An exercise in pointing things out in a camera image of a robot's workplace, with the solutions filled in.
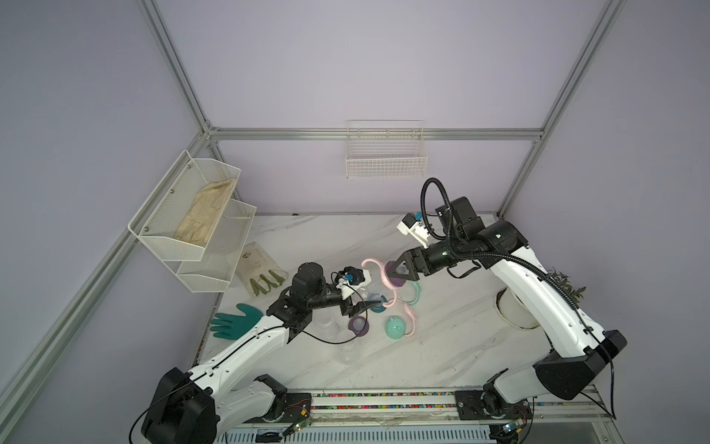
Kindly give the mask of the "green rubber glove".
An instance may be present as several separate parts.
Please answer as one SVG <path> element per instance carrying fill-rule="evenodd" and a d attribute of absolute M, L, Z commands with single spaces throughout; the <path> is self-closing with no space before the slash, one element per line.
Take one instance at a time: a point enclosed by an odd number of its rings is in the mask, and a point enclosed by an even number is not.
<path fill-rule="evenodd" d="M 238 340 L 264 316 L 263 312 L 246 303 L 236 305 L 238 314 L 216 313 L 210 321 L 210 332 L 221 340 Z"/>

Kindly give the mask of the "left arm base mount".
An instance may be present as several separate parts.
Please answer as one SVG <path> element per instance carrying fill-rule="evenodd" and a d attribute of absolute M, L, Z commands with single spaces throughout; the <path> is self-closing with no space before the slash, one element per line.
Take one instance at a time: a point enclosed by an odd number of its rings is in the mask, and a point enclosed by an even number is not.
<path fill-rule="evenodd" d="M 277 395 L 267 413 L 260 417 L 263 423 L 292 423 L 303 410 L 309 410 L 312 404 L 312 395 L 306 392 L 287 393 Z"/>

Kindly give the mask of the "beige cloth glove in shelf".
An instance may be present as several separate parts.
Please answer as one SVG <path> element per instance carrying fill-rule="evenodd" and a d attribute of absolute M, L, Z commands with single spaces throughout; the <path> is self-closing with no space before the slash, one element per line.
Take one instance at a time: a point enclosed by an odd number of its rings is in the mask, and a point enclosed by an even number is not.
<path fill-rule="evenodd" d="M 174 238 L 200 247 L 207 246 L 236 183 L 236 179 L 215 181 L 199 190 L 188 213 L 177 226 Z"/>

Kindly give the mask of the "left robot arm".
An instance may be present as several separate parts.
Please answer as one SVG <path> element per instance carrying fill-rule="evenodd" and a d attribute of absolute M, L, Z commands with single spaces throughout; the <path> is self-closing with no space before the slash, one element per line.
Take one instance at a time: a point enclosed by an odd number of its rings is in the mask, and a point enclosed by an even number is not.
<path fill-rule="evenodd" d="M 254 418 L 279 419 L 288 390 L 270 375 L 238 384 L 257 364 L 307 329 L 314 311 L 336 307 L 353 318 L 374 303 L 353 296 L 372 282 L 371 273 L 348 266 L 328 279 L 316 263 L 304 263 L 266 314 L 229 347 L 188 371 L 164 374 L 153 399 L 132 425 L 150 443 L 213 443 Z"/>

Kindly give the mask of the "purple nipple collar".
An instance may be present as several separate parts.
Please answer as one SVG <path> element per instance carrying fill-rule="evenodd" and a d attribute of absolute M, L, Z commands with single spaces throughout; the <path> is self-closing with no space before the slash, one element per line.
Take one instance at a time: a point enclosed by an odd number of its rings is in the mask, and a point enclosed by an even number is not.
<path fill-rule="evenodd" d="M 388 261 L 386 263 L 386 276 L 393 286 L 401 288 L 408 281 L 408 270 L 406 266 L 398 265 L 395 261 Z"/>
<path fill-rule="evenodd" d="M 369 321 L 364 316 L 355 316 L 349 320 L 349 330 L 357 337 L 362 338 L 370 329 Z"/>

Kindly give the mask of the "purple nipple collar back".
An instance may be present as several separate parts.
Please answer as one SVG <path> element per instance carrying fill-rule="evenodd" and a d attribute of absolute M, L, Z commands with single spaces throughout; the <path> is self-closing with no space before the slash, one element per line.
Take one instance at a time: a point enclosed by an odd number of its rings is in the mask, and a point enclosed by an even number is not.
<path fill-rule="evenodd" d="M 406 266 L 398 265 L 395 261 L 388 261 L 386 263 L 386 276 L 393 286 L 401 288 L 408 281 L 408 270 Z"/>

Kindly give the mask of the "aluminium front rail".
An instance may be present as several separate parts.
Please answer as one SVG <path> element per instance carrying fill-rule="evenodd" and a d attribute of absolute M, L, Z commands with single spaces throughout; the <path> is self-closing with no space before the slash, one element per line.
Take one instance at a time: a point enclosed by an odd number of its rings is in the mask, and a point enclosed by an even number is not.
<path fill-rule="evenodd" d="M 502 425 L 513 420 L 460 420 L 455 406 L 454 392 L 470 390 L 464 388 L 345 388 L 334 390 L 316 390 L 300 388 L 290 391 L 306 392 L 312 395 L 309 410 L 312 423 L 316 426 L 404 426 L 455 424 L 472 422 L 480 425 Z M 593 386 L 582 391 L 572 401 L 564 401 L 553 395 L 538 395 L 527 400 L 532 409 L 531 416 L 525 425 L 531 423 L 564 423 L 564 422 L 608 422 L 610 414 L 603 410 L 604 404 L 600 394 Z M 263 423 L 259 418 L 247 421 L 251 424 L 274 426 L 290 425 L 292 423 Z"/>

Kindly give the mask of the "potted green plant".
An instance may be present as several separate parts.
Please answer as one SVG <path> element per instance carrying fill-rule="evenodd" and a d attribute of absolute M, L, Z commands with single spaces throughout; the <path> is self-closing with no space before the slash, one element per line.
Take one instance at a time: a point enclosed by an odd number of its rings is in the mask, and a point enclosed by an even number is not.
<path fill-rule="evenodd" d="M 550 277 L 577 305 L 584 298 L 586 288 L 575 287 L 568 275 L 554 269 Z M 514 329 L 534 330 L 540 327 L 540 324 L 511 289 L 500 290 L 497 293 L 496 310 L 498 315 Z"/>

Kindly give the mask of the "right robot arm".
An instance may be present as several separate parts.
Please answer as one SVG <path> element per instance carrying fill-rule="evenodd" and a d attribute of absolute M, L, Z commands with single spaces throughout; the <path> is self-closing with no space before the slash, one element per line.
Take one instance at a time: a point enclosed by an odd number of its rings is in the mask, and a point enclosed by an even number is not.
<path fill-rule="evenodd" d="M 419 246 L 382 266 L 382 280 L 395 288 L 462 262 L 500 279 L 545 332 L 549 352 L 533 364 L 504 369 L 479 392 L 479 411 L 495 419 L 522 401 L 551 394 L 571 401 L 614 360 L 627 340 L 617 330 L 593 321 L 545 270 L 528 240 L 508 221 L 486 226 L 465 197 L 449 198 L 443 183 L 429 178 L 420 193 L 419 216 L 408 214 L 399 230 Z"/>

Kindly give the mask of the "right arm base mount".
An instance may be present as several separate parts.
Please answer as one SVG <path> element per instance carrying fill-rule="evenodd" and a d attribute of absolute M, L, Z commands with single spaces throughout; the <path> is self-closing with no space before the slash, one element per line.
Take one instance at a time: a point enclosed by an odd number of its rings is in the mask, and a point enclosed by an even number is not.
<path fill-rule="evenodd" d="M 508 403 L 496 391 L 491 377 L 482 387 L 454 392 L 455 406 L 460 420 L 517 420 L 526 422 L 532 414 L 527 400 Z"/>

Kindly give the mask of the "white mesh shelf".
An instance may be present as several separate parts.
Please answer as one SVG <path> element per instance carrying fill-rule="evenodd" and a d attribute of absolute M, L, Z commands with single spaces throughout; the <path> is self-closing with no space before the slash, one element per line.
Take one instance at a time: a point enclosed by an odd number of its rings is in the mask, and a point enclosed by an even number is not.
<path fill-rule="evenodd" d="M 229 287 L 247 240 L 256 207 L 230 199 L 203 259 L 183 262 L 177 278 L 192 293 L 220 293 Z"/>
<path fill-rule="evenodd" d="M 241 170 L 211 158 L 194 158 L 183 151 L 171 170 L 129 222 L 128 230 L 163 262 L 198 262 L 203 259 L 216 226 L 199 242 L 179 237 L 178 230 L 197 194 L 209 185 L 227 184 L 232 194 Z"/>

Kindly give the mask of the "purple nipple collar front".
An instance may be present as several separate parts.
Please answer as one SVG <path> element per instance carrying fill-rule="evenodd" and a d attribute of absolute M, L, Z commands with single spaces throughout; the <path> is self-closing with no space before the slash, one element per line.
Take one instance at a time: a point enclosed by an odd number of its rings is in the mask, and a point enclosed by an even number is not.
<path fill-rule="evenodd" d="M 369 321 L 364 316 L 355 316 L 349 320 L 349 330 L 357 337 L 362 338 L 370 329 Z"/>

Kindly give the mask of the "white mesh lower shelf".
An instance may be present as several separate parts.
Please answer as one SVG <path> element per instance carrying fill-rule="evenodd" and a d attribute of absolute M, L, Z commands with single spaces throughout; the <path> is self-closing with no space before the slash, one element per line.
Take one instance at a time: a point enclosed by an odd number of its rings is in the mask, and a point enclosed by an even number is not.
<path fill-rule="evenodd" d="M 203 259 L 183 262 L 177 278 L 192 293 L 220 293 L 229 287 L 247 240 L 256 207 L 230 199 Z"/>

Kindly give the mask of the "white mesh upper shelf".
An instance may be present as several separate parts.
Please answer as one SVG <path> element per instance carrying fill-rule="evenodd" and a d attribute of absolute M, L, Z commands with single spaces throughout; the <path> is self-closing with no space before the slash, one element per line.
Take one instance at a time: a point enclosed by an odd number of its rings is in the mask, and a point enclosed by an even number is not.
<path fill-rule="evenodd" d="M 163 262 L 198 262 L 203 259 L 216 226 L 199 242 L 179 237 L 178 230 L 197 194 L 209 185 L 227 184 L 232 194 L 241 170 L 211 158 L 194 158 L 183 151 L 171 170 L 129 222 L 128 230 Z"/>

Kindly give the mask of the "teal bottle cap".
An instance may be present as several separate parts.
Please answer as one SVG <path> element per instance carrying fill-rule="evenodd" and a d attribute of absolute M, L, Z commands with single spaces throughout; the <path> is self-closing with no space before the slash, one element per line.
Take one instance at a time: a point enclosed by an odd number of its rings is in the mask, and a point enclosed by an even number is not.
<path fill-rule="evenodd" d="M 391 340 L 401 340 L 407 333 L 406 323 L 399 316 L 390 316 L 385 323 L 385 332 Z"/>

